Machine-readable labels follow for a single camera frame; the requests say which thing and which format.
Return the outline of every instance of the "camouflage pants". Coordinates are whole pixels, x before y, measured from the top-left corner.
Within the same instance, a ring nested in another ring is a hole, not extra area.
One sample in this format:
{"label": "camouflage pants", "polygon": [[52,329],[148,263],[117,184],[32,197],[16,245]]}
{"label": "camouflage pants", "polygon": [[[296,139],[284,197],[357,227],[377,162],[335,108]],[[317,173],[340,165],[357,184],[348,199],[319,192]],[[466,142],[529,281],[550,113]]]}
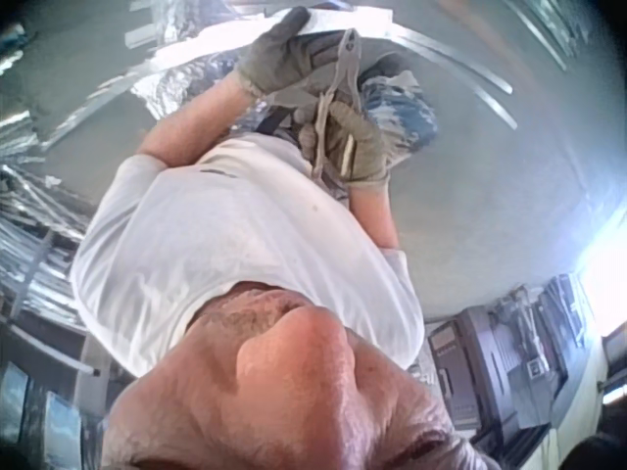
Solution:
{"label": "camouflage pants", "polygon": [[438,124],[413,74],[376,76],[362,86],[363,108],[381,129],[388,167],[415,155],[433,140]]}

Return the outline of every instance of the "forearm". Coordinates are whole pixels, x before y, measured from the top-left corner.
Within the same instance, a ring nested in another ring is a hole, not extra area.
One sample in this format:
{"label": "forearm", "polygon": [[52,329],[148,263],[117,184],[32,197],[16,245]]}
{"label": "forearm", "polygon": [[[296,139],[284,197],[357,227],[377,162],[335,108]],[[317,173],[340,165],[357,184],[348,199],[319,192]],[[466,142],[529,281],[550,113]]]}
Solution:
{"label": "forearm", "polygon": [[399,233],[390,209],[388,190],[350,188],[349,209],[378,248],[398,249]]}
{"label": "forearm", "polygon": [[192,165],[254,103],[232,72],[176,113],[159,121],[137,150],[170,167]]}

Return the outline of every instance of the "glove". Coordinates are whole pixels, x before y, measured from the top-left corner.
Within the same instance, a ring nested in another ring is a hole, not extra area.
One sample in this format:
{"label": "glove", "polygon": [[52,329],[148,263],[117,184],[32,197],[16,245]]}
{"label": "glove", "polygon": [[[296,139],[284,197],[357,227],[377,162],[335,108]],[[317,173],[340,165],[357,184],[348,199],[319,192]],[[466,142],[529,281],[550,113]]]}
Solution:
{"label": "glove", "polygon": [[[299,114],[303,119],[307,113]],[[299,143],[303,149],[303,155],[313,162],[315,159],[315,146],[317,134],[313,124],[314,117],[303,125],[299,133]],[[353,157],[353,166],[345,182],[352,187],[370,189],[385,189],[390,179],[384,154],[383,136],[381,130],[373,123],[358,115],[353,108],[346,103],[334,101],[329,106],[329,118],[326,123],[325,145],[326,157],[339,172],[342,157],[348,136],[355,139],[356,150]]]}
{"label": "glove", "polygon": [[251,44],[235,70],[243,87],[253,96],[263,98],[337,61],[344,31],[297,36],[310,16],[305,7],[294,8],[281,23]]}

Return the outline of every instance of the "floor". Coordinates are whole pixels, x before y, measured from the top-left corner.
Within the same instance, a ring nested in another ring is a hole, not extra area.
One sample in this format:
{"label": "floor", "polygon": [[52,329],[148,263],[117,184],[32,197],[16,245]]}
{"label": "floor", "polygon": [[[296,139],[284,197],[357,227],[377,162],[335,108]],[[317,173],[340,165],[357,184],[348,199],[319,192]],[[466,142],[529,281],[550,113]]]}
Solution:
{"label": "floor", "polygon": [[[45,134],[99,83],[146,57],[146,47],[126,49],[123,35],[150,16],[130,14],[125,1],[29,5],[26,25],[38,25],[37,37],[0,80],[9,83],[3,91],[17,92],[35,110]],[[435,0],[394,7],[398,23],[459,48],[511,82],[511,96],[486,88],[519,125],[511,130],[454,77],[415,56],[440,132],[393,171],[391,192],[427,319],[574,268],[625,204],[624,78],[603,28],[564,73],[502,2],[474,0],[469,8],[503,39],[505,52]],[[152,123],[135,97],[123,95],[54,147],[39,170],[97,203]]]}

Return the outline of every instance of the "concrete floor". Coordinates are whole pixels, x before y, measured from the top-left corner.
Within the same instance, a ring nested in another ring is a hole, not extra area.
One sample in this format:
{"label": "concrete floor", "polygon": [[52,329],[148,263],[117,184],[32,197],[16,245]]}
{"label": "concrete floor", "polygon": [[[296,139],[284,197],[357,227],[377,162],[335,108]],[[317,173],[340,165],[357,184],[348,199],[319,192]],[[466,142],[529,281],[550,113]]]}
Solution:
{"label": "concrete floor", "polygon": [[[393,171],[391,191],[428,319],[573,269],[625,204],[624,76],[603,28],[564,73],[502,2],[468,8],[504,39],[505,55],[435,0],[394,2],[398,23],[510,81],[511,96],[482,84],[519,125],[512,131],[454,77],[415,56],[440,133]],[[30,9],[38,36],[0,80],[3,92],[18,90],[40,114],[45,133],[100,82],[145,57],[145,48],[125,49],[123,35],[150,17],[130,14],[126,1],[37,0]],[[507,57],[528,68],[537,87]],[[138,100],[122,96],[53,148],[39,170],[97,203],[152,122]]]}

